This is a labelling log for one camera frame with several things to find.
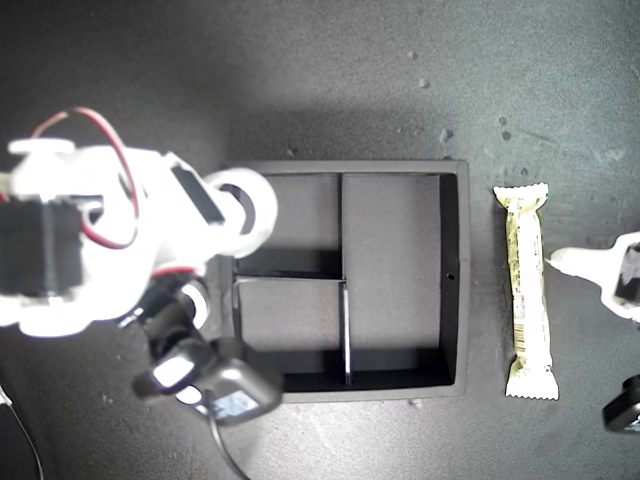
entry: black plastic part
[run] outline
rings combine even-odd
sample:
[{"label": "black plastic part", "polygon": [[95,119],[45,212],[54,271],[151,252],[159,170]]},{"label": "black plastic part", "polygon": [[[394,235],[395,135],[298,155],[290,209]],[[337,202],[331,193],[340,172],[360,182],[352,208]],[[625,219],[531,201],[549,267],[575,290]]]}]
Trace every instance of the black plastic part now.
[{"label": "black plastic part", "polygon": [[[467,357],[463,161],[255,162],[280,203],[237,262],[233,325],[285,377],[285,401],[458,395]],[[348,291],[350,367],[345,365]]]},{"label": "black plastic part", "polygon": [[207,408],[221,425],[259,417],[282,402],[282,376],[265,366],[260,354],[235,338],[211,342],[217,361],[205,381]]},{"label": "black plastic part", "polygon": [[68,203],[0,203],[0,293],[59,296],[80,285],[81,222]]},{"label": "black plastic part", "polygon": [[616,433],[640,433],[640,375],[622,384],[623,392],[602,409],[604,426]]},{"label": "black plastic part", "polygon": [[218,210],[216,204],[213,203],[213,200],[211,200],[211,197],[193,172],[179,166],[173,167],[171,172],[173,172],[178,183],[180,183],[184,191],[187,192],[187,195],[189,195],[189,198],[191,198],[191,201],[207,223],[211,224],[224,221],[222,213],[220,213],[220,210]]},{"label": "black plastic part", "polygon": [[[195,309],[182,286],[192,277],[172,274],[156,279],[130,313],[149,339],[152,367],[133,381],[139,398],[153,401],[183,389],[198,388],[204,406],[222,425],[241,423],[276,408],[282,401],[282,377],[264,366],[244,342],[219,339],[207,342],[193,325]],[[174,385],[162,385],[154,370],[173,358],[193,364]]]}]

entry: dark gray surface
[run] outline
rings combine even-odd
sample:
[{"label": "dark gray surface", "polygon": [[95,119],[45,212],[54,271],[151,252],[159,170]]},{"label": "dark gray surface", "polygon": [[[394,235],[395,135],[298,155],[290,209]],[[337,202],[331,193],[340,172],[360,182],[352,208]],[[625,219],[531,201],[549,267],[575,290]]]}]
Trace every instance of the dark gray surface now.
[{"label": "dark gray surface", "polygon": [[[600,409],[640,371],[639,334],[594,286],[547,270],[560,400],[504,397],[510,292],[490,187],[550,182],[547,253],[640,228],[638,25],[640,5],[613,0],[15,2],[0,16],[0,143],[83,103],[125,141],[173,149],[201,172],[288,150],[467,159],[465,396],[285,405],[228,432],[233,454],[256,480],[635,479],[638,440],[606,434]],[[99,138],[66,131],[76,126]],[[133,398],[142,344],[106,325],[58,341],[0,332],[0,378],[48,478],[232,478],[204,424]],[[28,478],[0,415],[0,478]]]},{"label": "dark gray surface", "polygon": [[[242,336],[256,349],[340,351],[338,283],[260,280],[241,284],[240,296]],[[288,367],[309,372],[299,364]]]},{"label": "dark gray surface", "polygon": [[[440,181],[345,175],[345,260],[354,370],[411,368],[440,335]],[[405,350],[375,368],[359,350]]]}]

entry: white wrapper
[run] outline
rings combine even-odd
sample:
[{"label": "white wrapper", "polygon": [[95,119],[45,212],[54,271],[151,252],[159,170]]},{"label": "white wrapper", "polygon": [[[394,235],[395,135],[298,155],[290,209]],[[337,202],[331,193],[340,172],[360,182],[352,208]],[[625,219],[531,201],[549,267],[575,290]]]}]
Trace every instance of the white wrapper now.
[{"label": "white wrapper", "polygon": [[536,211],[547,199],[546,183],[493,189],[507,209],[507,250],[513,293],[513,337],[516,359],[506,394],[558,399],[551,371],[549,318],[544,299],[542,237]]}]

